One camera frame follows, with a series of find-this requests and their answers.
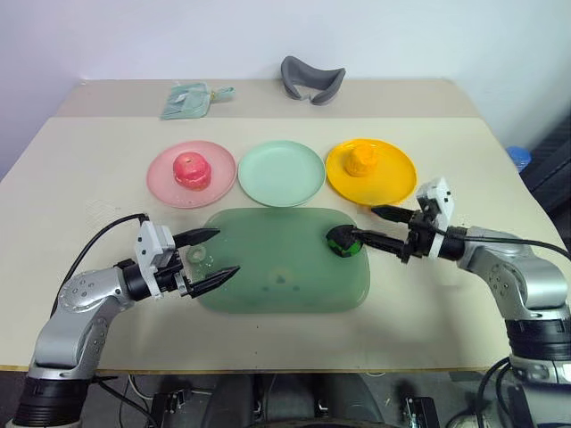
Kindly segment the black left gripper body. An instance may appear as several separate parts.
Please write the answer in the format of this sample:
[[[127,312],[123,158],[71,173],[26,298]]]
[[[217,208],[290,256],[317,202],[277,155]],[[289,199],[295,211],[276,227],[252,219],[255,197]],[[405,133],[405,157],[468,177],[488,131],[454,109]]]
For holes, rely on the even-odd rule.
[[[179,292],[181,297],[194,297],[193,287],[186,276],[178,251],[174,251],[165,267],[157,269],[155,280],[161,292]]]

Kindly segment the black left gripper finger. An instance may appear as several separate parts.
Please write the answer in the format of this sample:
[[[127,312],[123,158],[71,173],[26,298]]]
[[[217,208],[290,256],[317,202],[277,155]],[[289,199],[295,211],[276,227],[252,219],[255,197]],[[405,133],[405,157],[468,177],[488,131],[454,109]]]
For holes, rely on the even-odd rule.
[[[197,228],[174,235],[173,241],[176,247],[196,246],[210,240],[219,233],[220,230],[218,228]]]
[[[220,288],[226,281],[240,270],[239,266],[225,267],[206,276],[203,280],[189,285],[188,294],[191,298],[197,298],[205,293]]]

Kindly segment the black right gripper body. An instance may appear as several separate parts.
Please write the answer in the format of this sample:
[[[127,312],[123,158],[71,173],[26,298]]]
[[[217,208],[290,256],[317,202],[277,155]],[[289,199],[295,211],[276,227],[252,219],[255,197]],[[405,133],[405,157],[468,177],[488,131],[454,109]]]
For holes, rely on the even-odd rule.
[[[440,252],[436,216],[422,210],[408,210],[403,222],[408,227],[408,235],[401,250],[401,262],[408,263],[411,257],[436,258]]]

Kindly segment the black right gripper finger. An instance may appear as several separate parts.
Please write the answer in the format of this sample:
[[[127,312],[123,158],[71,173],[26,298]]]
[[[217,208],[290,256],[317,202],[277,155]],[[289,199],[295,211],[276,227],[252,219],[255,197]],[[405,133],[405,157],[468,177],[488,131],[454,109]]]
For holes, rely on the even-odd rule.
[[[352,236],[364,245],[380,251],[389,252],[396,256],[401,256],[405,247],[404,241],[375,231],[354,228],[352,230]]]
[[[380,218],[394,223],[409,223],[415,214],[414,210],[408,210],[392,205],[372,207],[371,211]]]

